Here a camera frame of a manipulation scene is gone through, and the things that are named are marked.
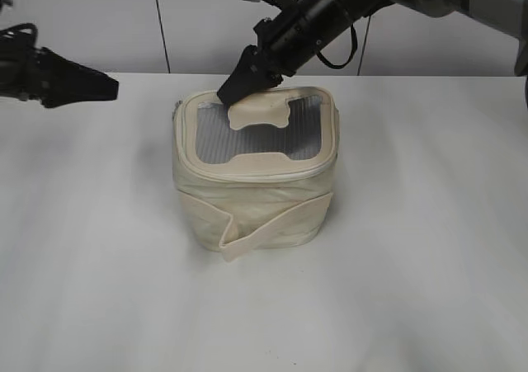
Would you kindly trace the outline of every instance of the white table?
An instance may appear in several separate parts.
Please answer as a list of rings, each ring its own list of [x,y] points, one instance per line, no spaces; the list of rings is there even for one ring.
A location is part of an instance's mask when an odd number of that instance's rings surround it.
[[[234,263],[172,186],[175,101],[0,107],[0,370],[525,371],[528,110],[515,78],[298,77],[342,113],[312,243]]]

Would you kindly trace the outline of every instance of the mesh lid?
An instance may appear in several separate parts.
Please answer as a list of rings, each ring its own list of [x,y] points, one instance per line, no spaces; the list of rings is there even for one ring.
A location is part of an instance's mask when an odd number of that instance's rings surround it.
[[[331,162],[336,126],[332,98],[322,89],[276,89],[229,110],[215,92],[207,92],[180,106],[176,140],[183,160],[202,173],[284,175]]]

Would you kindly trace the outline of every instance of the canvas bag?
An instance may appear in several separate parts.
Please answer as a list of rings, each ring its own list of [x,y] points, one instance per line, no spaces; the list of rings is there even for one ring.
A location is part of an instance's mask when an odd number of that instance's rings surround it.
[[[258,93],[227,110],[215,92],[175,111],[173,175],[196,239],[226,261],[315,237],[332,199],[339,116],[316,87]]]

